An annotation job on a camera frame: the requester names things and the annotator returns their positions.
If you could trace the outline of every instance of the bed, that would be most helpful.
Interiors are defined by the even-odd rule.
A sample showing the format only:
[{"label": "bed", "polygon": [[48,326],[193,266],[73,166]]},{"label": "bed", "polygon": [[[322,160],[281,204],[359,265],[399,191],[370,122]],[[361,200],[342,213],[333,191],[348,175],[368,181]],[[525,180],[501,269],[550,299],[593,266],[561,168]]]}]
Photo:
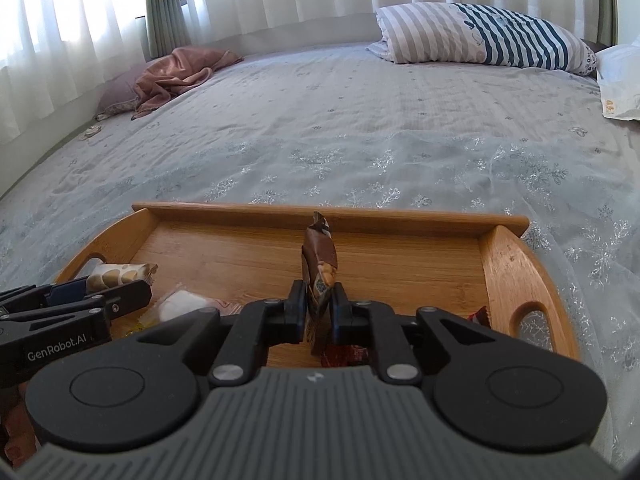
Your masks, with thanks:
[{"label": "bed", "polygon": [[[101,124],[0,202],[0,289],[51,280],[136,201],[524,214],[607,385],[593,445],[615,465],[639,449],[640,128],[602,117],[595,80],[393,65],[348,44],[250,57],[145,118]],[[535,314],[521,336],[548,346]]]}]

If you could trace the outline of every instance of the wooden tray side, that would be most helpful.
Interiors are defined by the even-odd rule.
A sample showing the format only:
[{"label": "wooden tray side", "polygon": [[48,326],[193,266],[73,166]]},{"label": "wooden tray side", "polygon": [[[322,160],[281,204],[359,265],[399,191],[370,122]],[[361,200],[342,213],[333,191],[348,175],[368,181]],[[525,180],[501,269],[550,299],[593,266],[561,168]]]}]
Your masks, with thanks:
[{"label": "wooden tray side", "polygon": [[571,322],[553,281],[535,254],[502,226],[480,238],[491,327],[518,337],[520,322],[539,310],[546,317],[554,351],[579,360]]},{"label": "wooden tray side", "polygon": [[108,264],[129,263],[157,225],[158,218],[147,209],[124,217],[85,245],[60,271],[55,283],[74,279],[91,258],[100,258]]},{"label": "wooden tray side", "polygon": [[[271,227],[300,231],[311,223],[317,207],[252,204],[135,203],[133,211],[148,209],[159,219],[221,226]],[[478,238],[497,225],[516,236],[529,227],[526,216],[439,211],[322,207],[335,233]]]}]

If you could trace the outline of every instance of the gray ribbed panel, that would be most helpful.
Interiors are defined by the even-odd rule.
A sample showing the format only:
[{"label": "gray ribbed panel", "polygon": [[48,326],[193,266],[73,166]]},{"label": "gray ribbed panel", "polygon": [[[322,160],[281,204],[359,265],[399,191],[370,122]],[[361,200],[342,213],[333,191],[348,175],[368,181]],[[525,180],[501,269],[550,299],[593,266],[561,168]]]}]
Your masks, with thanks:
[{"label": "gray ribbed panel", "polygon": [[[324,375],[309,380],[316,372]],[[587,446],[545,456],[487,450],[450,430],[416,388],[369,367],[264,368],[214,390],[185,427],[146,448],[83,455],[45,446],[27,480],[609,480]]]}]

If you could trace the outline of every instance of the wooden surface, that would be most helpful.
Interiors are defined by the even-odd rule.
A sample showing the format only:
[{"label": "wooden surface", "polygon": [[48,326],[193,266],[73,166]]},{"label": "wooden surface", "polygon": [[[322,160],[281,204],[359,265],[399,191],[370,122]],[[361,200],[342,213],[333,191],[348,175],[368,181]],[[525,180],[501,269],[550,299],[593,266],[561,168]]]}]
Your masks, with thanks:
[{"label": "wooden surface", "polygon": [[[223,226],[273,227],[302,231],[317,207],[252,204],[135,203],[133,211],[149,209],[165,221]],[[441,211],[323,207],[334,232],[396,234],[404,236],[473,237],[504,225],[516,236],[529,227],[526,216],[449,213]]]},{"label": "wooden surface", "polygon": [[491,327],[517,337],[522,318],[541,311],[554,351],[578,360],[578,345],[556,287],[533,252],[498,226],[480,238],[480,257],[489,297]]},{"label": "wooden surface", "polygon": [[[284,298],[302,275],[300,249],[314,208],[181,203],[133,207],[136,213],[89,243],[59,280],[74,277],[94,256],[113,263],[158,264],[151,306],[179,284],[238,303]],[[466,317],[482,306],[491,310],[492,298],[496,308],[515,301],[524,312],[521,297],[514,293],[502,302],[495,299],[502,294],[503,274],[517,270],[522,276],[534,269],[542,279],[540,269],[544,273],[533,254],[516,254],[519,268],[501,262],[504,233],[519,243],[529,223],[525,217],[350,208],[322,212],[334,232],[338,280],[349,297],[384,301],[399,314],[413,315],[416,308],[429,305]],[[501,224],[506,227],[496,229]],[[490,273],[493,296],[487,294],[485,272]],[[550,292],[534,297],[527,301],[556,305]],[[131,329],[142,312],[116,320],[114,335]],[[502,327],[502,315],[498,320]],[[554,341],[563,341],[557,331]],[[319,361],[305,344],[280,345],[270,350],[269,364],[312,367]]]}]

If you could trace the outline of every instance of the pillow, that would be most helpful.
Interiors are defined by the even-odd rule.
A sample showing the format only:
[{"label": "pillow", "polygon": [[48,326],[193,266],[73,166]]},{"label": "pillow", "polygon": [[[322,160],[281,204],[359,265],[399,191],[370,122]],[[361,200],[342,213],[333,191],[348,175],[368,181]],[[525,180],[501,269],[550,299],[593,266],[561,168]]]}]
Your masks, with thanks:
[{"label": "pillow", "polygon": [[96,121],[103,121],[111,116],[136,109],[138,95],[133,91],[133,85],[145,68],[154,61],[137,64],[107,84],[107,89],[102,94],[95,113]]},{"label": "pillow", "polygon": [[598,53],[598,85],[605,117],[640,120],[640,37]]},{"label": "pillow", "polygon": [[588,75],[593,51],[568,30],[511,10],[413,3],[376,11],[382,41],[369,50],[394,63],[454,61],[537,66]]}]

